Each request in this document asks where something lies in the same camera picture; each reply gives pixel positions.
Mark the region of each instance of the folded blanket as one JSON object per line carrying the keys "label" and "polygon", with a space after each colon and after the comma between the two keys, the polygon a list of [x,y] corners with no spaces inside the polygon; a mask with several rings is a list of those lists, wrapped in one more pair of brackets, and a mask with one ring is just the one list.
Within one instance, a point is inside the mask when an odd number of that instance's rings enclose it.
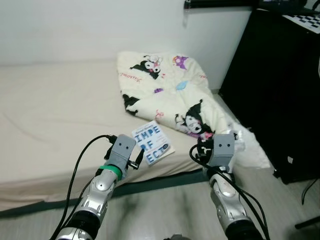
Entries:
{"label": "folded blanket", "polygon": [[126,111],[193,137],[228,132],[199,64],[181,54],[121,52],[117,58]]}

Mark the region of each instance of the floor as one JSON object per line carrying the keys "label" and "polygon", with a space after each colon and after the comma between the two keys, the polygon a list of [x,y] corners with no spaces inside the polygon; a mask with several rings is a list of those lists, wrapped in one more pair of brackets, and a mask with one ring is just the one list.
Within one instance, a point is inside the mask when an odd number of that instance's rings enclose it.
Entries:
{"label": "floor", "polygon": [[[320,225],[294,228],[294,224],[320,215],[319,181],[309,190],[302,205],[301,193],[308,182],[284,185],[272,172],[271,168],[249,169],[237,165],[234,168],[237,184],[260,201],[271,239],[319,240]],[[61,215],[61,209],[54,209],[0,219],[1,239],[49,239]],[[111,199],[96,239],[163,240],[175,233],[192,240],[226,240],[207,182]]]}

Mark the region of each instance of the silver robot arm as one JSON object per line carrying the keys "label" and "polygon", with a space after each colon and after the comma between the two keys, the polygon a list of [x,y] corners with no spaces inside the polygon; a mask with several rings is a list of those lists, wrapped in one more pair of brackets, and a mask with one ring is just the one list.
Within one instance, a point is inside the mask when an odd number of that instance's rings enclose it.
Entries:
{"label": "silver robot arm", "polygon": [[106,215],[108,200],[115,186],[127,173],[128,166],[138,169],[143,159],[141,150],[135,162],[129,160],[136,141],[119,135],[108,150],[106,163],[100,167],[89,185],[88,194],[76,207],[69,222],[62,228],[56,240],[94,240]]}
{"label": "silver robot arm", "polygon": [[234,135],[216,134],[213,140],[203,146],[199,144],[197,150],[198,159],[214,168],[214,171],[204,168],[204,173],[210,179],[211,199],[228,240],[262,240],[261,234],[240,202],[239,193],[217,174],[220,172],[232,181],[229,163],[235,151]]}

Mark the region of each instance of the green ring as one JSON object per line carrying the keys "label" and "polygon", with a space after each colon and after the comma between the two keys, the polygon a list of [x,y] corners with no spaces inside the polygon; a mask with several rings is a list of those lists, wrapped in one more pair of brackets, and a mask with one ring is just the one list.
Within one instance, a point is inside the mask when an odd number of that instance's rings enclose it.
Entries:
{"label": "green ring", "polygon": [[118,181],[121,180],[122,178],[122,172],[119,168],[117,168],[116,166],[113,166],[113,165],[103,165],[103,166],[100,166],[99,167],[100,169],[108,169],[112,172],[114,172],[117,176],[118,176]]}

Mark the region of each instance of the black furniture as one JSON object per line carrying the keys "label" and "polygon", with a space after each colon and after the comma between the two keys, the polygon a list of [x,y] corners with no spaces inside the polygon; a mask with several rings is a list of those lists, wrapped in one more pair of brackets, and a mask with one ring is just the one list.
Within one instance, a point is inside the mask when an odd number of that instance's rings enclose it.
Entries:
{"label": "black furniture", "polygon": [[302,229],[304,227],[308,227],[310,225],[317,224],[319,222],[320,222],[320,216],[316,216],[316,217],[314,217],[314,218],[312,218],[310,220],[298,223],[298,224],[294,225],[294,227],[296,229]]}
{"label": "black furniture", "polygon": [[188,10],[248,6],[279,14],[312,16],[319,13],[315,11],[319,1],[314,3],[312,10],[304,7],[307,0],[184,0],[183,8]]}
{"label": "black furniture", "polygon": [[254,10],[219,91],[287,184],[320,174],[320,34]]}

